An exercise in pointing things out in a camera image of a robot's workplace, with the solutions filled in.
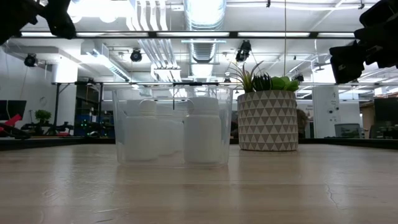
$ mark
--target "clear plastic container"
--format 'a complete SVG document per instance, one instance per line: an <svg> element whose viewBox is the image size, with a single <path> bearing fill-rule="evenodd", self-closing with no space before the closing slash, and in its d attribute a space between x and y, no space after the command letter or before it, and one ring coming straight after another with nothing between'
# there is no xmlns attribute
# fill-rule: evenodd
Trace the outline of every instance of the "clear plastic container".
<svg viewBox="0 0 398 224"><path fill-rule="evenodd" d="M114 90L118 162L176 168L227 164L232 94L220 86Z"/></svg>

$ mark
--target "green plant leaves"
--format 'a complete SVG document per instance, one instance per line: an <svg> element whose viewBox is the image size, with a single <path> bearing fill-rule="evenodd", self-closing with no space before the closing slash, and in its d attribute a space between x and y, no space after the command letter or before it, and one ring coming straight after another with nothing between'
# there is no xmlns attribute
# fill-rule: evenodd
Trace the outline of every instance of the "green plant leaves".
<svg viewBox="0 0 398 224"><path fill-rule="evenodd" d="M251 93L254 91L266 91L266 90L287 90L287 91L297 91L299 89L300 82L298 80L290 81L289 77L270 77L267 73L264 75L257 76L262 70L259 69L257 73L255 70L263 63L259 62L251 72L246 71L245 64L243 64L242 69L238 67L235 63L236 68L230 68L235 73L231 75L235 76L243 85L243 89L246 93Z"/></svg>
<svg viewBox="0 0 398 224"><path fill-rule="evenodd" d="M297 91L299 89L300 82L298 80L293 80L286 86L287 91Z"/></svg>
<svg viewBox="0 0 398 224"><path fill-rule="evenodd" d="M272 89L272 80L269 75L254 76L253 88L256 91L266 91Z"/></svg>
<svg viewBox="0 0 398 224"><path fill-rule="evenodd" d="M272 77L272 89L283 90L285 88L285 81L279 77Z"/></svg>

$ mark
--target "triangle pattern planter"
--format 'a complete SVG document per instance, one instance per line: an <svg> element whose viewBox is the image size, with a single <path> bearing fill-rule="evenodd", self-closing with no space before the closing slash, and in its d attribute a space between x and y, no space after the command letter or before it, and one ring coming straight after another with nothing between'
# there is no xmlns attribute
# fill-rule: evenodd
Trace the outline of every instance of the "triangle pattern planter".
<svg viewBox="0 0 398 224"><path fill-rule="evenodd" d="M258 91L238 97L239 146L252 151L295 151L299 144L295 93Z"/></svg>

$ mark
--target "wooden table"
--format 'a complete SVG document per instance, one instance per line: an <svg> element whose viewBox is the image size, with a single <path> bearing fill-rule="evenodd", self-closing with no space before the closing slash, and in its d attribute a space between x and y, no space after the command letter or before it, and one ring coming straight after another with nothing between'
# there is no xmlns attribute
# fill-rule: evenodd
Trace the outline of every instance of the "wooden table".
<svg viewBox="0 0 398 224"><path fill-rule="evenodd" d="M0 223L397 223L398 151L239 151L220 169L137 169L113 145L0 152Z"/></svg>

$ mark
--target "table surface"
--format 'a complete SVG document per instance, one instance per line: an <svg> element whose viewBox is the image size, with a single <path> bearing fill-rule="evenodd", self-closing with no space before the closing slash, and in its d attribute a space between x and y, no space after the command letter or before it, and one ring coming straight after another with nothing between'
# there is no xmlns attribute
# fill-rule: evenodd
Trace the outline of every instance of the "table surface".
<svg viewBox="0 0 398 224"><path fill-rule="evenodd" d="M398 151L231 146L219 169L118 166L113 145L0 152L0 223L397 223Z"/></svg>

